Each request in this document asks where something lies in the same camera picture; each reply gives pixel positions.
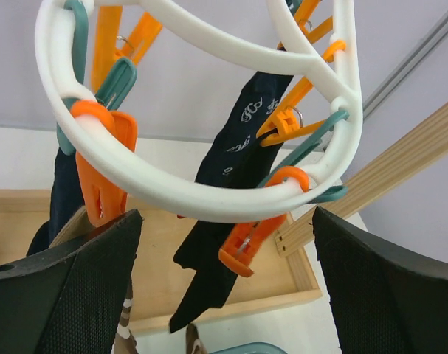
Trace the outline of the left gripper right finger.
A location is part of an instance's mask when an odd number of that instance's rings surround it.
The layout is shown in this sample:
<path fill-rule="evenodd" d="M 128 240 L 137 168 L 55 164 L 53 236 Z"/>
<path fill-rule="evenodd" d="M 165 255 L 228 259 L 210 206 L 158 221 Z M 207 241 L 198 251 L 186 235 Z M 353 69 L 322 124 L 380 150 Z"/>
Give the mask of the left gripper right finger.
<path fill-rule="evenodd" d="M 448 353 L 448 263 L 321 207 L 312 226 L 343 353 Z"/>

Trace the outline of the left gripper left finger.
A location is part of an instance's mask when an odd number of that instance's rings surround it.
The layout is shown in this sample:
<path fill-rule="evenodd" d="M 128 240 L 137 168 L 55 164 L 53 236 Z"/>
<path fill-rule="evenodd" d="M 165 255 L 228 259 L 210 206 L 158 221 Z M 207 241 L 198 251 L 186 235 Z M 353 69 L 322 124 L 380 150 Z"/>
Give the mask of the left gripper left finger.
<path fill-rule="evenodd" d="M 141 231 L 133 209 L 0 265 L 0 353 L 110 353 Z"/>

